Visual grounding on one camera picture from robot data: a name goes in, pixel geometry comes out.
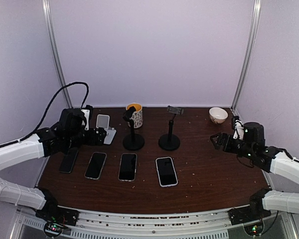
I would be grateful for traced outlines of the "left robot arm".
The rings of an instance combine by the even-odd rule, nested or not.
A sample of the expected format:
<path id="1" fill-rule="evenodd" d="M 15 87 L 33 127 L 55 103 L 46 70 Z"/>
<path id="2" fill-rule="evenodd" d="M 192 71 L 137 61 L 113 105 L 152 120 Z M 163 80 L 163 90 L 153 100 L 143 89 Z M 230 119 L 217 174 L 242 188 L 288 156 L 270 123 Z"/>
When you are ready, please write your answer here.
<path id="1" fill-rule="evenodd" d="M 0 171 L 28 160 L 44 158 L 82 145 L 103 145 L 107 137 L 108 123 L 89 122 L 92 109 L 64 109 L 60 119 L 51 127 L 36 129 L 21 139 L 0 145 Z M 62 211 L 48 191 L 28 188 L 0 178 L 0 201 L 42 210 L 51 221 L 57 221 Z"/>

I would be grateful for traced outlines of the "black round-base phone stand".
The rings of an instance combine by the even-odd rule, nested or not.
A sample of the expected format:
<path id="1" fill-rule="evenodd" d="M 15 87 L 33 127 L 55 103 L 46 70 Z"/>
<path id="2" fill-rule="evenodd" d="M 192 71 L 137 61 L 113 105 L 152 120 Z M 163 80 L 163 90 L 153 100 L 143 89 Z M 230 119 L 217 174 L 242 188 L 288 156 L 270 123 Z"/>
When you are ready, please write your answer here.
<path id="1" fill-rule="evenodd" d="M 123 114 L 123 119 L 130 124 L 131 130 L 130 134 L 126 135 L 123 139 L 123 147 L 130 151 L 140 150 L 145 144 L 145 139 L 140 134 L 135 133 L 135 122 L 132 119 L 133 113 L 135 111 L 136 108 L 132 106 Z"/>

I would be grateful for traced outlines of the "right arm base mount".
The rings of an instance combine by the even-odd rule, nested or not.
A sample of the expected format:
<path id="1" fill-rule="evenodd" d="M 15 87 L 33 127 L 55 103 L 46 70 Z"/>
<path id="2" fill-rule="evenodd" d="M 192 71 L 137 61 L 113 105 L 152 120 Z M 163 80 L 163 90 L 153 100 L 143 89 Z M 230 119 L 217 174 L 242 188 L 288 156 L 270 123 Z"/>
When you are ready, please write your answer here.
<path id="1" fill-rule="evenodd" d="M 272 214 L 263 206 L 262 200 L 267 192 L 268 190 L 262 189 L 250 197 L 248 206 L 230 209 L 228 217 L 231 225 L 243 224 L 247 235 L 254 238 L 261 236 L 265 232 L 264 218 Z"/>

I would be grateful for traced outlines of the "small black phone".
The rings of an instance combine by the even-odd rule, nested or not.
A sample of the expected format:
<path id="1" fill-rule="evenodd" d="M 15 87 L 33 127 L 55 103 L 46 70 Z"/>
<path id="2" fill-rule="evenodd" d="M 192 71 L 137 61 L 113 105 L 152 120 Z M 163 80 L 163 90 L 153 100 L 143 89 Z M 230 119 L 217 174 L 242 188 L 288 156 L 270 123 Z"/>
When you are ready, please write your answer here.
<path id="1" fill-rule="evenodd" d="M 59 167 L 61 173 L 71 173 L 74 167 L 75 160 L 78 155 L 78 148 L 72 148 L 64 155 L 63 160 Z"/>

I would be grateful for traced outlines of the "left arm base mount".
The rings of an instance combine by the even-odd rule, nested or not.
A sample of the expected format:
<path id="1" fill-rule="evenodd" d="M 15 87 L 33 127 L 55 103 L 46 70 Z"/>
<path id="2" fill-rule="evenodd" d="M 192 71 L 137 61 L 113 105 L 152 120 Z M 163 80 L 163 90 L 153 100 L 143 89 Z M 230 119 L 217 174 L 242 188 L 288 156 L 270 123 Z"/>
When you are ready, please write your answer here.
<path id="1" fill-rule="evenodd" d="M 48 238 L 60 236 L 69 226 L 76 226 L 79 212 L 58 206 L 57 200 L 51 195 L 45 195 L 46 202 L 42 209 L 35 210 L 35 216 L 43 219 L 43 232 Z"/>

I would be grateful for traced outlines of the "large black phone silver edge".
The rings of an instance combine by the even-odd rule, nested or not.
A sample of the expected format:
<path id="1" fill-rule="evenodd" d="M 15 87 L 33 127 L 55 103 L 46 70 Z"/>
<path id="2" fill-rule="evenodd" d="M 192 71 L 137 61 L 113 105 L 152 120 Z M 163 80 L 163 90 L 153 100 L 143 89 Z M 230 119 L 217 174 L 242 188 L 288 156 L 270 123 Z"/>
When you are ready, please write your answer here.
<path id="1" fill-rule="evenodd" d="M 134 181 L 137 171 L 137 155 L 135 153 L 123 153 L 120 160 L 118 179 L 120 181 Z"/>

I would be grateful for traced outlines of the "white folding phone stand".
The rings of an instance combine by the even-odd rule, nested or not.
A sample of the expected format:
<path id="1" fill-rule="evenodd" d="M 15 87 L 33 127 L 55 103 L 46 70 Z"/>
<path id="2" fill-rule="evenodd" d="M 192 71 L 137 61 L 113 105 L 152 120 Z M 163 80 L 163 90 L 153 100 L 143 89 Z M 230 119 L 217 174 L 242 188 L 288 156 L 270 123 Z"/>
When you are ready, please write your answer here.
<path id="1" fill-rule="evenodd" d="M 98 114 L 97 115 L 97 120 L 96 120 L 96 127 L 97 128 L 101 127 L 105 130 L 106 137 L 104 139 L 104 144 L 105 145 L 111 145 L 117 131 L 116 131 L 115 128 L 110 127 L 110 116 L 109 115 Z"/>

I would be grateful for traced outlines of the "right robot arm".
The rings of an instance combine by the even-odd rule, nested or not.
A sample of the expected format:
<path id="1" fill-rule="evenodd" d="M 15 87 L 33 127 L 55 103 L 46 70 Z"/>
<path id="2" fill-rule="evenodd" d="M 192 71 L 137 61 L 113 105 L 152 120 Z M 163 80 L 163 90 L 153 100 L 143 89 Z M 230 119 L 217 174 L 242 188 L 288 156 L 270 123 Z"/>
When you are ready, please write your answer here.
<path id="1" fill-rule="evenodd" d="M 264 127 L 258 122 L 235 120 L 234 133 L 217 133 L 210 137 L 215 149 L 247 158 L 253 166 L 267 173 L 285 177 L 299 185 L 299 159 L 284 148 L 265 145 Z M 299 214 L 299 193 L 262 189 L 250 197 L 246 216 L 255 220 L 264 211 Z"/>

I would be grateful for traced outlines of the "black stand with white pad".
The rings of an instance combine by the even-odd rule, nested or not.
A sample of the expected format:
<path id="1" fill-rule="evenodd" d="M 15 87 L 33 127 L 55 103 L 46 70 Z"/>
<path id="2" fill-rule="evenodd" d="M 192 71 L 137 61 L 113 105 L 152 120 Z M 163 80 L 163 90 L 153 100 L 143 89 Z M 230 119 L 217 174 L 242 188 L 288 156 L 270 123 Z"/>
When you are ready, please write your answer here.
<path id="1" fill-rule="evenodd" d="M 163 150 L 174 151 L 180 147 L 179 137 L 173 134 L 174 119 L 177 115 L 182 115 L 184 110 L 179 107 L 168 106 L 167 112 L 172 113 L 173 117 L 168 122 L 168 133 L 159 138 L 158 145 Z"/>

